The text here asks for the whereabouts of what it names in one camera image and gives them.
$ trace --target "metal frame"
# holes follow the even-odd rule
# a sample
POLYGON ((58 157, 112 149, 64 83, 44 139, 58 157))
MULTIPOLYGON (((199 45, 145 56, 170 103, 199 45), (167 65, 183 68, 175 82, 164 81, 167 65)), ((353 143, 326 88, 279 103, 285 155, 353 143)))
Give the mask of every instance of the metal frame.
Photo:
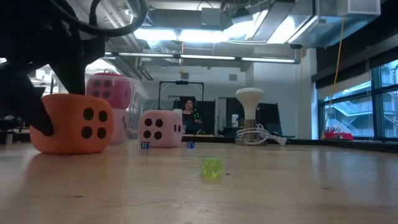
MULTIPOLYGON (((390 85, 382 87, 382 80, 380 76, 380 67, 369 69, 371 72, 372 80, 371 80, 371 91, 370 97, 372 98, 372 108, 373 108, 373 130, 374 137, 354 137, 355 140, 375 140, 375 141, 398 141, 398 138, 388 138, 385 137, 384 134, 384 111, 382 105, 382 94, 388 93, 390 91, 398 91, 398 84, 390 85)), ((368 91, 364 91, 362 93, 357 93, 351 96, 344 96, 337 99, 332 99, 331 103, 340 103, 348 100, 354 100, 358 98, 363 98, 369 96, 368 91)), ((329 104, 329 101, 323 101, 322 99, 318 100, 318 130, 319 136, 323 131, 323 127, 325 125, 325 106, 329 104)))
POLYGON ((161 90, 163 83, 174 83, 176 85, 200 84, 201 85, 201 100, 203 101, 203 99, 204 99, 203 96, 205 94, 205 83, 203 83, 203 82, 186 82, 186 84, 181 84, 181 83, 178 83, 178 81, 174 81, 174 82, 171 82, 171 81, 160 81, 159 82, 159 94, 158 94, 158 99, 159 100, 157 101, 157 109, 158 110, 160 110, 160 94, 162 93, 163 90, 165 90, 168 87, 168 86, 166 86, 163 90, 161 90))

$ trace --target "lamp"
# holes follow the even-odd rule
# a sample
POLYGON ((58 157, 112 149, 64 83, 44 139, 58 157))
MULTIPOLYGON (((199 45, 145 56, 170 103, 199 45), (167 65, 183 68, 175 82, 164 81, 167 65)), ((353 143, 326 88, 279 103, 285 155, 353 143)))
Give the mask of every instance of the lamp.
MULTIPOLYGON (((256 127, 256 109, 264 97, 264 91, 259 88, 243 88, 235 93, 236 99, 241 102, 244 109, 244 129, 256 127)), ((256 133, 244 134, 243 139, 257 139, 256 133)))

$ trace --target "person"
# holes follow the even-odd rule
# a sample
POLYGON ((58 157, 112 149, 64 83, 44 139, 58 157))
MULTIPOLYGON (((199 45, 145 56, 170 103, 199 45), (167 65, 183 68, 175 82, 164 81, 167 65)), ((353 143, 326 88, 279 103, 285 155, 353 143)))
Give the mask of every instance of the person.
POLYGON ((186 134, 196 134, 200 130, 200 118, 194 118, 193 101, 185 102, 185 109, 182 111, 182 123, 185 126, 186 134))

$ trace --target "white cable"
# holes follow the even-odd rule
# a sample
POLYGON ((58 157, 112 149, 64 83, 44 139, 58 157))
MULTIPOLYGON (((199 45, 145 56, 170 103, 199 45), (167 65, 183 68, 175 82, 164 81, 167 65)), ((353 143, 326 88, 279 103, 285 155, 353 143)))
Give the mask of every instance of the white cable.
POLYGON ((281 137, 269 134, 269 132, 263 127, 262 124, 257 124, 256 128, 246 128, 246 129, 239 130, 236 132, 236 137, 241 139, 241 138, 243 138, 243 136, 245 134, 249 134, 249 133, 258 133, 258 135, 262 138, 260 141, 257 141, 257 142, 248 142, 248 141, 243 142, 244 144, 249 145, 249 146, 255 146, 255 145, 261 144, 269 138, 277 141, 282 146, 284 146, 287 141, 286 138, 281 138, 281 137))

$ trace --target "table surface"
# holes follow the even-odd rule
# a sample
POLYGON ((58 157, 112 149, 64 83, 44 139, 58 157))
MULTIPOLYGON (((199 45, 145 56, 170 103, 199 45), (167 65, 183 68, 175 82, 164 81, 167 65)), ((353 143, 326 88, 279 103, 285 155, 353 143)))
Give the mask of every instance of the table surface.
POLYGON ((395 154, 207 143, 142 152, 134 141, 82 156, 0 147, 1 223, 398 223, 395 154), (199 175, 208 156, 222 159, 221 177, 199 175))

